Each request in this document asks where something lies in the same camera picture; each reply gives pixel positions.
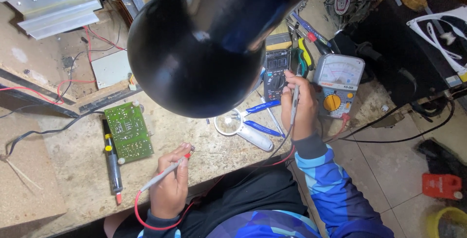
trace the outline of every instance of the yellow bucket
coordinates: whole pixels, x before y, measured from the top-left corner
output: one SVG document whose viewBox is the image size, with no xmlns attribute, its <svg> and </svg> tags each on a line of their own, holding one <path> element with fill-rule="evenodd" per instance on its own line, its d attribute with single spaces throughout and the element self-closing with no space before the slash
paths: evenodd
<svg viewBox="0 0 467 238">
<path fill-rule="evenodd" d="M 439 212 L 432 213 L 426 218 L 426 229 L 430 238 L 440 238 L 438 224 L 441 218 L 464 227 L 467 230 L 467 214 L 455 207 L 446 207 Z"/>
</svg>

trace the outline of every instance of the blue patterned jacket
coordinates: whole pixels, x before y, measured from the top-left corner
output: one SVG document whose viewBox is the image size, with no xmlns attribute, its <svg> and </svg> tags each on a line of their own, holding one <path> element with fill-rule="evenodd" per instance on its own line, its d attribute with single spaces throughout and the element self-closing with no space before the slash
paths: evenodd
<svg viewBox="0 0 467 238">
<path fill-rule="evenodd" d="M 326 224 L 330 238 L 394 238 L 394 233 L 382 224 L 368 200 L 352 184 L 347 172 L 334 162 L 334 152 L 318 134 L 293 141 L 298 168 L 305 173 L 307 187 Z M 147 224 L 169 226 L 178 217 L 162 220 L 148 215 Z M 180 230 L 155 231 L 145 228 L 143 238 L 179 238 Z M 322 238 L 309 218 L 288 211 L 250 211 L 229 218 L 217 226 L 207 238 Z"/>
</svg>

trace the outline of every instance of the digital multimeter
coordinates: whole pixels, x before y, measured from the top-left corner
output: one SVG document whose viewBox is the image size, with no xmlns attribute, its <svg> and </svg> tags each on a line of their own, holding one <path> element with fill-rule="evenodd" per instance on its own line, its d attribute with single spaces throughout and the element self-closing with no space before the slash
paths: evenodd
<svg viewBox="0 0 467 238">
<path fill-rule="evenodd" d="M 348 114 L 364 69 L 365 62 L 356 57 L 327 54 L 319 58 L 313 82 L 322 88 L 317 91 L 321 116 Z"/>
<path fill-rule="evenodd" d="M 290 69 L 290 49 L 266 51 L 264 59 L 264 99 L 266 102 L 281 100 L 282 89 L 287 86 L 285 70 Z"/>
</svg>

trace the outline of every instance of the fan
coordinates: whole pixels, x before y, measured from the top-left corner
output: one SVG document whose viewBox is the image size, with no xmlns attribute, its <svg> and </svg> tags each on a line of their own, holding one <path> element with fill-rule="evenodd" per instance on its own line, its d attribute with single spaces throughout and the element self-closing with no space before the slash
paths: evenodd
<svg viewBox="0 0 467 238">
<path fill-rule="evenodd" d="M 338 30 L 365 19 L 377 0 L 326 0 L 324 7 Z"/>
</svg>

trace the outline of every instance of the magnifying glass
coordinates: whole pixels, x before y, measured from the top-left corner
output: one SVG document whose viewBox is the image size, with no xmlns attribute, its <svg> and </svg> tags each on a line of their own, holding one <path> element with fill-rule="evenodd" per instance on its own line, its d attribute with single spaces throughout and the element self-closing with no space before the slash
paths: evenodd
<svg viewBox="0 0 467 238">
<path fill-rule="evenodd" d="M 215 117 L 214 126 L 220 134 L 226 136 L 238 134 L 263 151 L 272 151 L 274 148 L 270 139 L 243 123 L 243 117 L 237 109 Z"/>
</svg>

